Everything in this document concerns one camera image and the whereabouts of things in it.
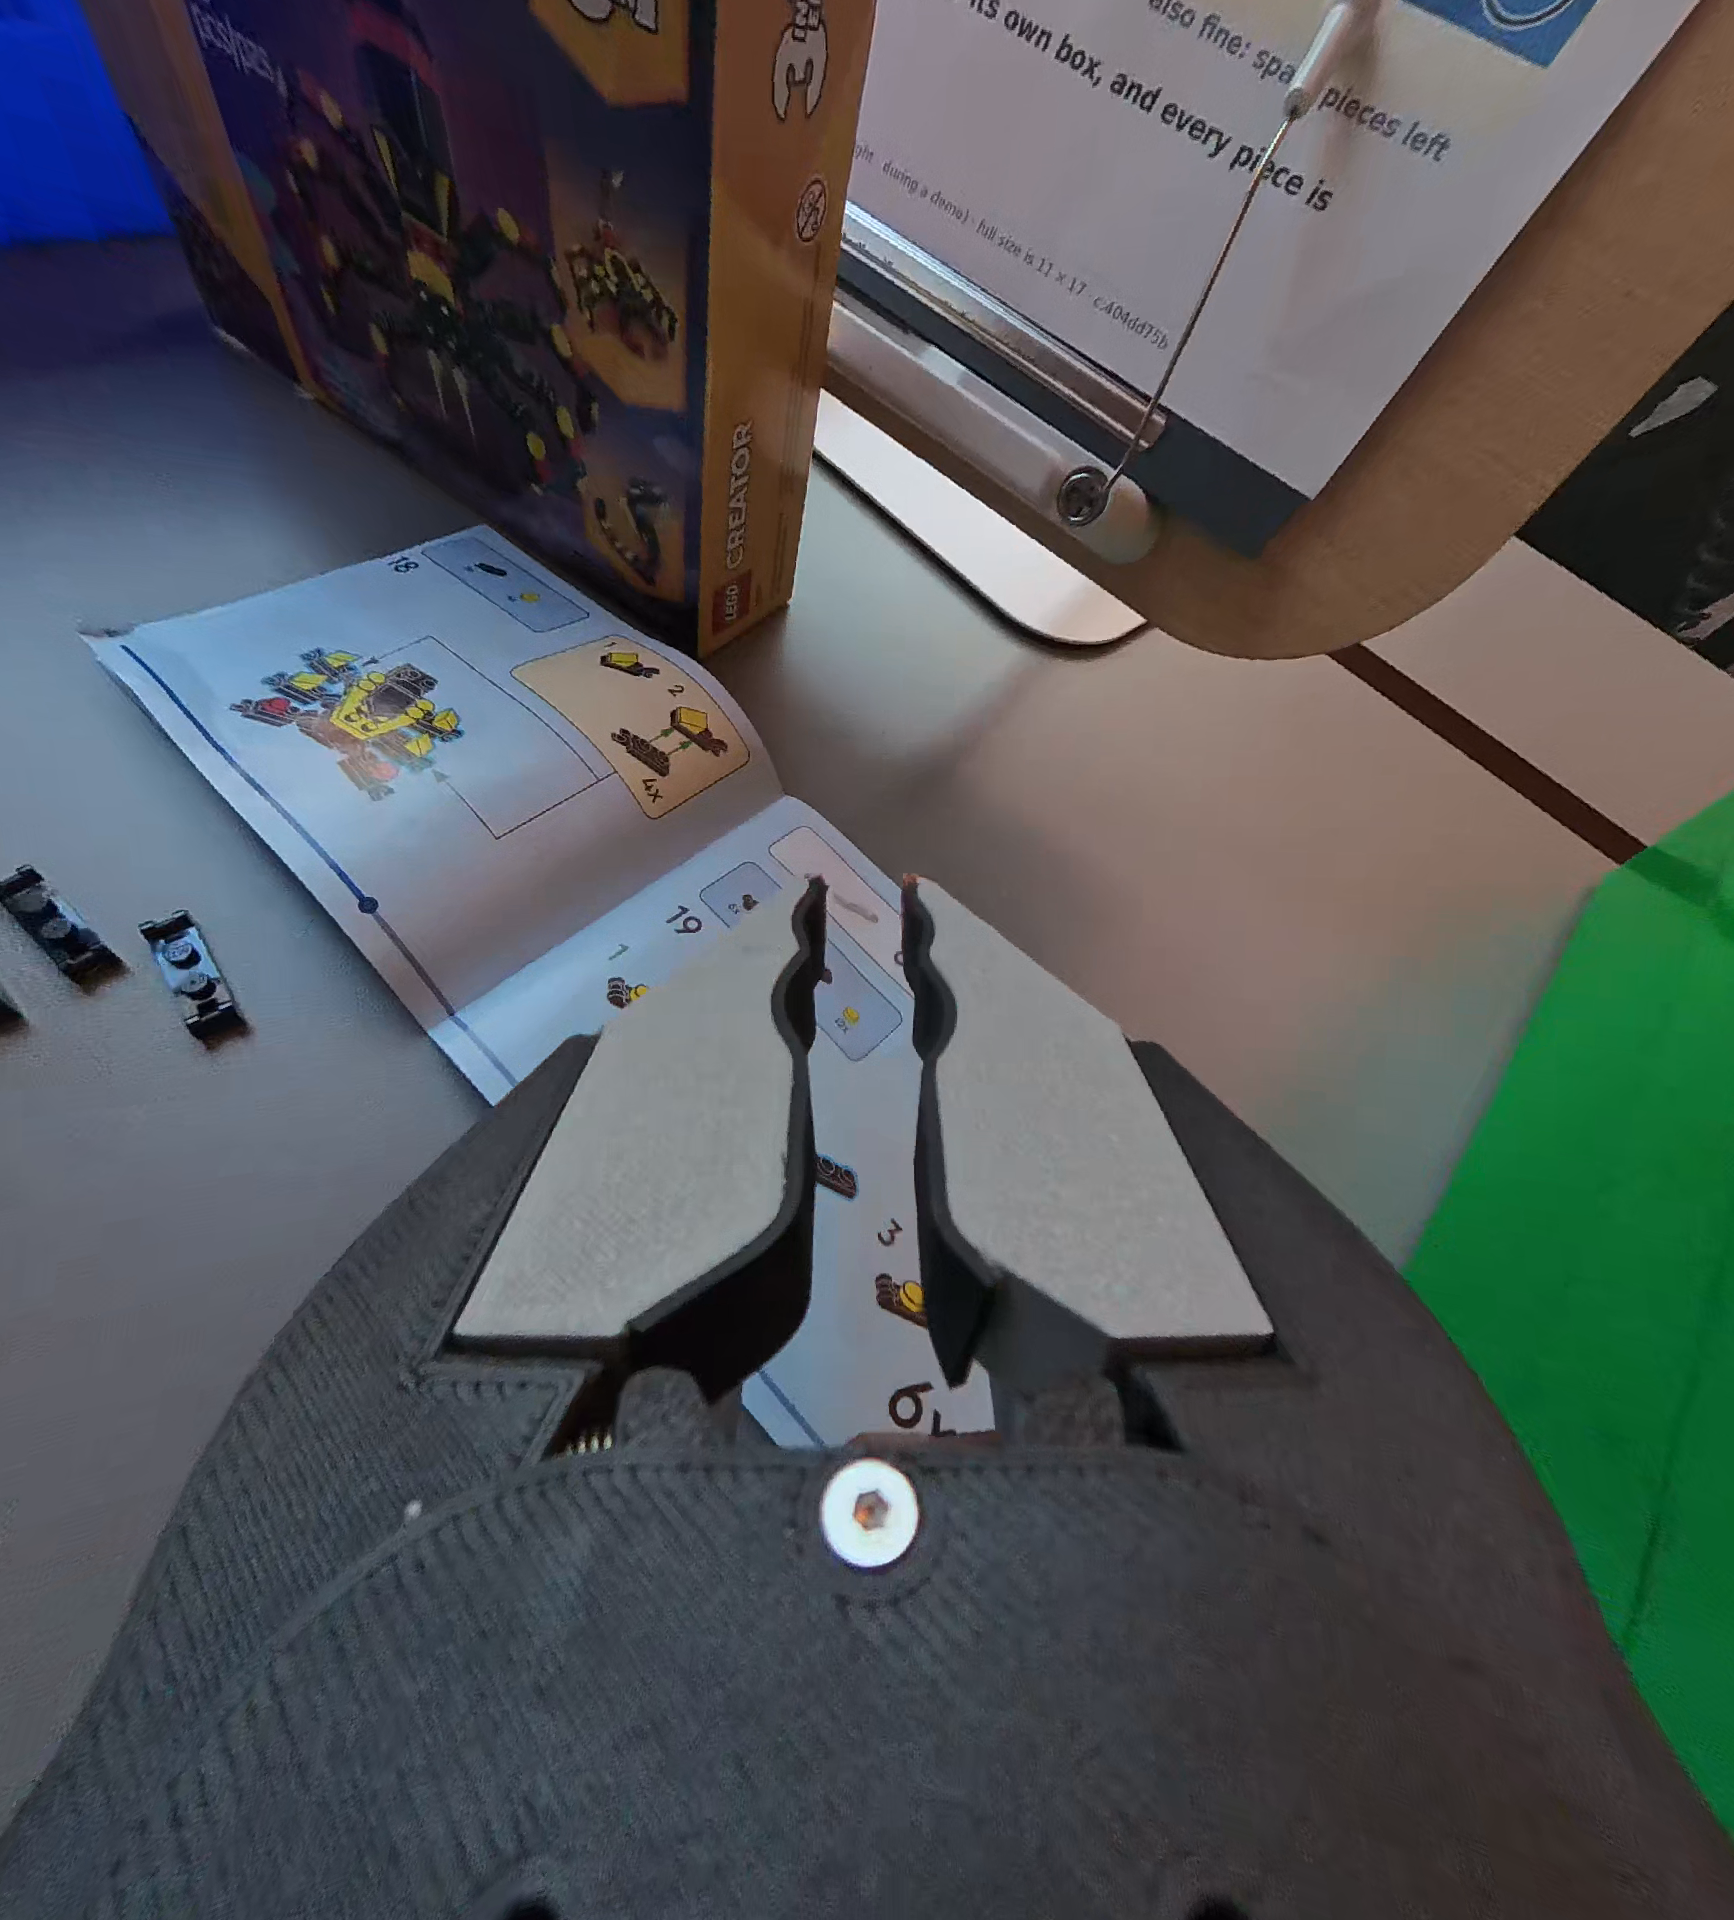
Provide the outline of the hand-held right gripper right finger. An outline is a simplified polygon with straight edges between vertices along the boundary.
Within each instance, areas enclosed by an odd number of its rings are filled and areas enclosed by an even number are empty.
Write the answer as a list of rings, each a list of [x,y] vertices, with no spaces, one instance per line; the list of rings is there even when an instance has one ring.
[[[1259,1356],[1277,1330],[1124,1029],[939,881],[903,881],[927,1330],[953,1386]]]

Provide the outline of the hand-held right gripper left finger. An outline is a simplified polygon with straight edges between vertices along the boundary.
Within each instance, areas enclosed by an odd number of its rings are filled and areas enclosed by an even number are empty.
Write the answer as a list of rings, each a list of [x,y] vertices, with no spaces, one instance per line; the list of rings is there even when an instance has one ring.
[[[710,1404],[812,1297],[828,883],[783,889],[593,1036],[450,1326],[475,1356],[682,1374]]]

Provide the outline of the lego instruction booklet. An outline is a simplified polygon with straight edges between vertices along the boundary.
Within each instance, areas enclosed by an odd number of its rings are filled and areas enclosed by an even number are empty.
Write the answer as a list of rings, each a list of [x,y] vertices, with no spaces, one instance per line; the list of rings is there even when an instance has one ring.
[[[744,1404],[788,1446],[994,1425],[927,1330],[896,880],[703,664],[487,526],[92,649],[488,1101],[823,878],[812,1294]]]

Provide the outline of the purple and yellow lego box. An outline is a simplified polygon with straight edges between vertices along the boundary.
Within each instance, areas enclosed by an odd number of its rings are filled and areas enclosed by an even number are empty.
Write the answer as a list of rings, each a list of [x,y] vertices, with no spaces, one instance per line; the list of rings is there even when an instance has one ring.
[[[89,2],[209,320],[698,660],[801,558],[873,2]]]

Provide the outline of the green plastic bin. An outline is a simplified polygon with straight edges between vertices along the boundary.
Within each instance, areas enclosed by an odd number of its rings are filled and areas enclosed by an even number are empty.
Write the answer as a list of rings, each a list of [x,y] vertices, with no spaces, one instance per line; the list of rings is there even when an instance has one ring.
[[[1734,789],[1582,902],[1407,1274],[1734,1842]]]

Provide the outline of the wooden document stand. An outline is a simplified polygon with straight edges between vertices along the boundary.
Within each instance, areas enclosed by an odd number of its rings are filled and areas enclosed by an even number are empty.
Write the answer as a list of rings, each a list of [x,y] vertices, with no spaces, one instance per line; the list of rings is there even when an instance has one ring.
[[[855,492],[1016,625],[1040,570],[1231,660],[1308,660],[1430,611],[1734,301],[1734,2],[1699,3],[1318,497],[1244,558],[1178,515],[1111,561],[1000,487],[928,410],[834,356],[814,429]]]

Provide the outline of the printed instruction sheet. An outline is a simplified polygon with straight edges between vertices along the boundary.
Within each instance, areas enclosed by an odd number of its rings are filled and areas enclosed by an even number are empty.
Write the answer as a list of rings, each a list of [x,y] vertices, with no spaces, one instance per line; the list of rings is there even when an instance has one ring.
[[[1315,500],[1695,2],[893,2],[851,197]]]

